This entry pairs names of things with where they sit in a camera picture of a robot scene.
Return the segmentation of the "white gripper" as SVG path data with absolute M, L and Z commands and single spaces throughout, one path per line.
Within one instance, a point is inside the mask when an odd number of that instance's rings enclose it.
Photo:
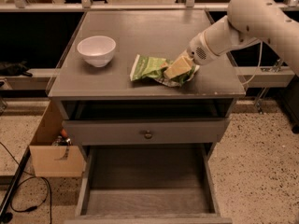
M 192 61 L 198 65 L 207 65 L 218 58 L 218 55 L 212 52 L 208 47 L 205 36 L 197 35 L 186 48 L 187 56 L 180 56 L 171 64 L 163 63 L 161 68 L 167 68 L 164 76 L 168 79 L 178 77 L 192 70 Z

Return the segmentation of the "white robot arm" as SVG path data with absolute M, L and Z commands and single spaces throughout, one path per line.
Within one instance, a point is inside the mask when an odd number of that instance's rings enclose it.
M 181 56 L 206 65 L 228 51 L 259 41 L 299 76 L 299 22 L 289 18 L 274 0 L 230 0 L 227 14 L 196 35 Z

